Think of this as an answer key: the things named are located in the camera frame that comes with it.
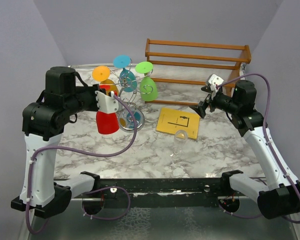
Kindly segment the clear champagne flute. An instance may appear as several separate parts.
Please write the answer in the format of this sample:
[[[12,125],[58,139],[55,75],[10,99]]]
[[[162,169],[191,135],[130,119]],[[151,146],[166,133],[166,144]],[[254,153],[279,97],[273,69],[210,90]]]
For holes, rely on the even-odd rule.
[[[174,135],[174,143],[170,151],[170,156],[174,160],[179,160],[183,155],[183,148],[188,140],[185,130],[178,130]]]

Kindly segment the orange plastic wine glass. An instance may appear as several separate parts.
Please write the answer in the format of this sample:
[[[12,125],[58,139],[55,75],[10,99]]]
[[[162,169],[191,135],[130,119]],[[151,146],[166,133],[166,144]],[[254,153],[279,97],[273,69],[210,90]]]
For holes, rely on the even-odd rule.
[[[106,94],[110,92],[114,92],[117,96],[119,93],[118,87],[116,86],[115,82],[113,80],[110,80],[109,77],[111,75],[111,70],[109,67],[101,65],[97,66],[92,71],[92,78],[99,82],[99,86],[101,89],[105,89]]]

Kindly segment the blue plastic wine glass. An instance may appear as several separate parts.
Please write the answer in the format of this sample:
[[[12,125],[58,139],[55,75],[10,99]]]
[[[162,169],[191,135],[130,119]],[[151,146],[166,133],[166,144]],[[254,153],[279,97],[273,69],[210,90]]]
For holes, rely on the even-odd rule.
[[[137,81],[134,73],[131,70],[132,60],[127,55],[119,55],[114,58],[113,65],[117,69],[122,69],[119,74],[118,83],[122,90],[127,93],[131,93],[137,88]]]

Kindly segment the green plastic wine glass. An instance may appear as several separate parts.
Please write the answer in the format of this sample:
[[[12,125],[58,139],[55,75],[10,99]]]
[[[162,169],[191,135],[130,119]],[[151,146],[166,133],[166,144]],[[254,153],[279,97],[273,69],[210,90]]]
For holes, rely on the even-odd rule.
[[[139,91],[143,101],[151,102],[157,99],[158,90],[156,83],[150,77],[153,73],[153,64],[149,61],[142,61],[135,66],[135,71],[139,74],[144,74],[140,85]]]

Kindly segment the clear small glass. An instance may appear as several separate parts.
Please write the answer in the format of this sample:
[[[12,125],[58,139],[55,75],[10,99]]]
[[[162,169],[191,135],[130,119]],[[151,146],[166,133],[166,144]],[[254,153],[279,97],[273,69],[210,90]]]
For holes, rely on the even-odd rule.
[[[237,150],[238,144],[237,144],[236,136],[234,135],[234,136],[227,137],[224,141],[224,146],[231,151]]]

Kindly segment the red plastic wine glass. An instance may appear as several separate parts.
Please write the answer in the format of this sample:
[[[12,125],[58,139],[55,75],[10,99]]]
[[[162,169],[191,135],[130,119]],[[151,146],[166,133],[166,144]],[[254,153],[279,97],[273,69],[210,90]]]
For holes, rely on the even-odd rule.
[[[116,113],[104,113],[99,110],[95,119],[98,133],[101,135],[113,134],[120,128]]]

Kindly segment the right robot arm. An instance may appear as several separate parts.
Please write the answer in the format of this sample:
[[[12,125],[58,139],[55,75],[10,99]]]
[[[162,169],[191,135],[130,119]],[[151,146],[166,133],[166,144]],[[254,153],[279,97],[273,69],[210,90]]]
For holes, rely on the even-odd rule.
[[[216,85],[201,88],[208,95],[192,106],[201,118],[206,109],[223,110],[231,115],[231,123],[249,144],[258,160],[266,184],[251,179],[240,170],[224,172],[220,178],[220,191],[230,196],[238,191],[257,203],[266,219],[285,217],[300,212],[300,180],[292,173],[272,142],[264,116],[255,109],[257,90],[248,80],[236,82],[232,96],[227,96]]]

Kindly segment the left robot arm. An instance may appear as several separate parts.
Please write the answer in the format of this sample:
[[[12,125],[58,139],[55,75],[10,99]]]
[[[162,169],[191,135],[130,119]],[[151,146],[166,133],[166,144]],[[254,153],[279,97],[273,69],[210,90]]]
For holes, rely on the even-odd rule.
[[[85,193],[96,197],[101,190],[98,175],[86,171],[66,184],[54,182],[57,147],[70,117],[83,111],[97,112],[97,85],[76,86],[75,69],[55,66],[45,74],[45,89],[22,112],[26,144],[25,178],[21,194],[11,201],[18,211],[33,210],[48,219],[61,214],[71,199]]]

